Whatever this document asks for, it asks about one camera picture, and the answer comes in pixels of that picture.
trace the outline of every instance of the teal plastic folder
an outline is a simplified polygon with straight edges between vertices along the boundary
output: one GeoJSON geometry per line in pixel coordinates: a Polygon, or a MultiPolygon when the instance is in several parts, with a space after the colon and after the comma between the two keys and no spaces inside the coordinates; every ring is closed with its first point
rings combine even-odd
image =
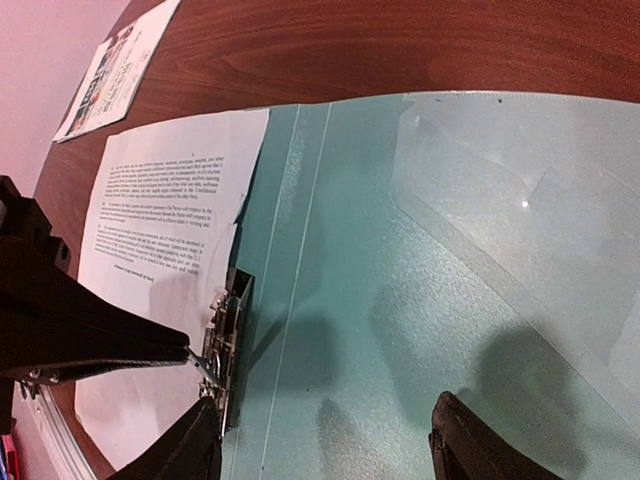
{"type": "Polygon", "coordinates": [[[252,351],[223,478],[433,478],[443,390],[563,478],[637,478],[625,422],[394,201],[406,108],[271,110],[237,252],[256,277],[252,351]]]}

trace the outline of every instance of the table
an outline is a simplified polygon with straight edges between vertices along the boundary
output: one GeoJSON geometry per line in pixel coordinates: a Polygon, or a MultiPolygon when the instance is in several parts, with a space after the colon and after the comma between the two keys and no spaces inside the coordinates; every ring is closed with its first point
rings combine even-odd
{"type": "MultiPolygon", "coordinates": [[[[133,0],[114,31],[159,3],[133,0]]],[[[492,89],[640,98],[638,2],[183,0],[128,117],[54,145],[36,188],[77,275],[106,139],[198,113],[383,93],[492,89]]],[[[57,399],[100,477],[112,469],[57,399]]]]}

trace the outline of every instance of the stapler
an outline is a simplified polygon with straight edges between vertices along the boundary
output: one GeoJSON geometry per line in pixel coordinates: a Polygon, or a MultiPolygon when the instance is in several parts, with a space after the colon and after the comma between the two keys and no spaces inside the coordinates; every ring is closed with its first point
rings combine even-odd
{"type": "MultiPolygon", "coordinates": [[[[70,259],[38,204],[0,176],[0,434],[12,427],[15,383],[34,398],[43,386],[190,362],[202,374],[200,400],[111,480],[218,480],[222,439],[238,417],[238,353],[252,277],[229,270],[198,355],[186,334],[109,305],[75,282],[66,275],[70,259]]],[[[437,480],[559,479],[451,393],[440,396],[432,421],[437,480]]]]}

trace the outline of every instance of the sheet of paper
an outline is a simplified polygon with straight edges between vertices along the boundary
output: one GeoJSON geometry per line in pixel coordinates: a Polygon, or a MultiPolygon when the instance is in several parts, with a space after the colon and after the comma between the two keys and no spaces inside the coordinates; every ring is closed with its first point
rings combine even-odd
{"type": "MultiPolygon", "coordinates": [[[[110,137],[87,212],[80,283],[187,333],[199,352],[268,117],[200,115],[110,137]]],[[[78,382],[76,413],[120,469],[197,401],[199,381],[189,365],[90,378],[78,382]]]]}
{"type": "Polygon", "coordinates": [[[180,0],[166,0],[98,47],[54,141],[63,142],[125,117],[179,4],[180,0]]]}

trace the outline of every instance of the wooden table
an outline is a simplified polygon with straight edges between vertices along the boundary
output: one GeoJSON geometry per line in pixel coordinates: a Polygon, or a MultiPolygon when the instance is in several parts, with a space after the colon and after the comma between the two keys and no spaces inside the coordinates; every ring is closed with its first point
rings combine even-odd
{"type": "MultiPolygon", "coordinates": [[[[116,32],[160,0],[132,0],[116,32]]],[[[109,135],[246,107],[419,90],[517,90],[640,100],[640,2],[183,0],[127,118],[54,145],[36,198],[76,277],[109,135]]],[[[57,400],[100,478],[113,472],[57,400]]]]}

